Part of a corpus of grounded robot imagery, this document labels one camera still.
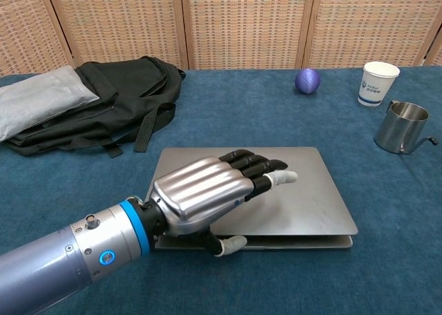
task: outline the silver laptop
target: silver laptop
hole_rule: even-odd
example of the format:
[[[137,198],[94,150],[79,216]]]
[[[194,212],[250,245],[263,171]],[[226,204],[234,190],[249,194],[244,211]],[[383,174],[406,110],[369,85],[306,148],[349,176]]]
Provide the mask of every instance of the silver laptop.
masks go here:
[[[298,181],[276,187],[211,225],[219,236],[246,236],[245,249],[345,249],[358,229],[330,173],[314,147],[241,147],[289,165]],[[239,148],[166,148],[153,180],[206,156],[220,157]],[[162,236],[157,249],[199,249]]]

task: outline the white fingertip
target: white fingertip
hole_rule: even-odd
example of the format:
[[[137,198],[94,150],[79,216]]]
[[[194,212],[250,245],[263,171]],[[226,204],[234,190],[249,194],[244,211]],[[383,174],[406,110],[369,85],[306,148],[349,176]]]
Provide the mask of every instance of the white fingertip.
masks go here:
[[[289,184],[298,180],[298,174],[295,171],[277,170],[264,174],[270,179],[271,187],[281,184]]]
[[[215,255],[217,257],[229,255],[244,248],[244,246],[247,245],[247,238],[244,236],[233,236],[229,239],[220,240],[220,242],[222,246],[222,252],[218,255]]]

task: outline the pitcher handle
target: pitcher handle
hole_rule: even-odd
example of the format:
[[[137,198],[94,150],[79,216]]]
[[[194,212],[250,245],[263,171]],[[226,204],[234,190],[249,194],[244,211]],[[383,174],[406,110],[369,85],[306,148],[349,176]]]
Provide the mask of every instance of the pitcher handle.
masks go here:
[[[409,151],[407,153],[404,152],[404,154],[411,154],[412,152],[414,152],[416,150],[417,147],[422,145],[427,140],[430,141],[434,146],[437,146],[439,144],[434,137],[423,137],[414,145],[414,147],[411,151]]]
[[[392,106],[392,104],[395,104],[395,103],[398,103],[398,101],[395,100],[395,99],[391,99],[390,102],[389,102],[389,104],[388,104],[388,107],[387,107],[387,110],[386,110],[385,113],[387,113],[388,110],[390,109],[390,107]]]

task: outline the robot finger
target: robot finger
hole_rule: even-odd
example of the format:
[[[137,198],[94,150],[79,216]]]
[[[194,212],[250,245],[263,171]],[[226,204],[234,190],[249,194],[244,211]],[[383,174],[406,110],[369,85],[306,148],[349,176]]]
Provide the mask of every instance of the robot finger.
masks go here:
[[[257,165],[251,166],[242,171],[242,174],[246,178],[255,179],[262,176],[264,173],[272,172],[275,170],[285,170],[288,165],[280,160],[268,160],[261,162]]]
[[[298,174],[294,171],[279,170],[265,173],[264,175],[251,180],[253,182],[254,189],[245,197],[244,201],[247,202],[257,195],[267,192],[275,186],[289,184],[295,182],[296,180],[298,180]]]
[[[240,160],[230,163],[231,167],[238,170],[244,170],[250,166],[256,165],[257,163],[266,162],[267,158],[261,155],[250,155],[241,158]]]
[[[219,160],[221,162],[233,163],[246,155],[250,156],[255,154],[246,149],[238,149],[237,151],[232,151],[230,153],[227,153],[226,155],[219,157]]]

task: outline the purple ball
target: purple ball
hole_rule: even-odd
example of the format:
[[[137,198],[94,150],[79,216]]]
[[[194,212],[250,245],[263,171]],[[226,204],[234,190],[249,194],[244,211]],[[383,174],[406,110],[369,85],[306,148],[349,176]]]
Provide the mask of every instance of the purple ball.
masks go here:
[[[304,68],[296,75],[295,86],[301,93],[310,94],[318,89],[319,84],[319,72],[313,68]]]

